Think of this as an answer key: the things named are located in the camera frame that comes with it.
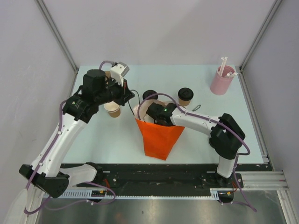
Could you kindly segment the brown pulp cup carrier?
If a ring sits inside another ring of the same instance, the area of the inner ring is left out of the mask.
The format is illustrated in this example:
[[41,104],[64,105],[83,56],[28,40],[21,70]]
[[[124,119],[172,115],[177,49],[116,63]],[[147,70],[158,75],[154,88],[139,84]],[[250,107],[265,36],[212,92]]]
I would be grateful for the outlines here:
[[111,79],[111,72],[105,71],[106,81]]

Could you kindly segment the brown paper cup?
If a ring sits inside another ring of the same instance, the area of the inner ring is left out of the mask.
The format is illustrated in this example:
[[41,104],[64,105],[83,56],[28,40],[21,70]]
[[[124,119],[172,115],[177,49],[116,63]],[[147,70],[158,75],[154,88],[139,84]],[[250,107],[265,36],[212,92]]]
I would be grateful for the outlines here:
[[181,106],[184,106],[184,107],[186,107],[186,106],[188,106],[189,104],[190,104],[190,102],[191,102],[191,100],[183,100],[183,99],[178,99],[178,102],[179,102],[179,104],[181,105]]

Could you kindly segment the orange paper bag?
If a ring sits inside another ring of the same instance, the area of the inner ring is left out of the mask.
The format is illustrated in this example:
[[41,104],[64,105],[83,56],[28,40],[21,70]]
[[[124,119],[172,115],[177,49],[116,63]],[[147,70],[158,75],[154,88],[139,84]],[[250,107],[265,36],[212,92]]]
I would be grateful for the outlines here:
[[166,106],[170,101],[159,101],[158,96],[152,96],[143,103],[138,111],[136,105],[132,111],[143,138],[143,148],[146,156],[166,160],[173,146],[184,131],[182,126],[161,126],[154,123],[153,118],[146,114],[148,107],[156,103]]

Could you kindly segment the black cup lid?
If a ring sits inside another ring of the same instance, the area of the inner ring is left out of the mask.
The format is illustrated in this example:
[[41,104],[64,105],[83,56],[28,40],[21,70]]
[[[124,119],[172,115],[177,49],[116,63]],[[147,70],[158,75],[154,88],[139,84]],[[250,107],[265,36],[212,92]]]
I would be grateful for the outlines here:
[[143,100],[145,98],[157,100],[158,99],[158,95],[157,95],[157,92],[154,91],[154,90],[147,90],[147,91],[145,91],[143,93],[142,98],[143,98]]
[[184,87],[178,91],[178,98],[183,101],[192,100],[194,97],[194,93],[190,88]]

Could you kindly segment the stack of brown paper cups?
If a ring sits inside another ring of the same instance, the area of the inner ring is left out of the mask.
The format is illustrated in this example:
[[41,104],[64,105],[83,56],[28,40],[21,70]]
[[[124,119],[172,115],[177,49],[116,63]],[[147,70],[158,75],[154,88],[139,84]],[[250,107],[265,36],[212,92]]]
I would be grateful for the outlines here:
[[112,118],[117,118],[121,114],[120,106],[117,103],[115,103],[114,101],[109,102],[109,103],[105,103],[104,104],[104,109],[108,112],[108,114]]

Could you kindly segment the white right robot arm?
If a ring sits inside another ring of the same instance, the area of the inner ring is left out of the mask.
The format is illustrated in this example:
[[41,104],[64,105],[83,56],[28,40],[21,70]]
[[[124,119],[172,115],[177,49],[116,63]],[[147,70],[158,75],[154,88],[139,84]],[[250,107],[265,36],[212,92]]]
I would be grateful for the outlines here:
[[200,115],[175,103],[166,106],[151,103],[146,114],[155,124],[182,126],[207,135],[210,146],[219,155],[216,183],[220,187],[227,187],[232,182],[237,153],[246,135],[230,114],[225,113],[220,117]]

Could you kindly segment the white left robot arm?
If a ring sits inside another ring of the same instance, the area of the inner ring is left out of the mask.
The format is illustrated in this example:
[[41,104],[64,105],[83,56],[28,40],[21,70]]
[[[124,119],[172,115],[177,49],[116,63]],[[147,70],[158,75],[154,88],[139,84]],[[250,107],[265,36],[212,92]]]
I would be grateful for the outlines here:
[[99,186],[103,182],[100,166],[87,162],[81,166],[61,168],[64,157],[78,134],[85,128],[99,106],[115,102],[124,106],[135,95],[124,76],[129,68],[116,65],[110,77],[103,70],[89,70],[78,90],[59,107],[59,123],[47,145],[30,164],[23,164],[19,173],[52,198],[60,197],[68,187],[84,182]]

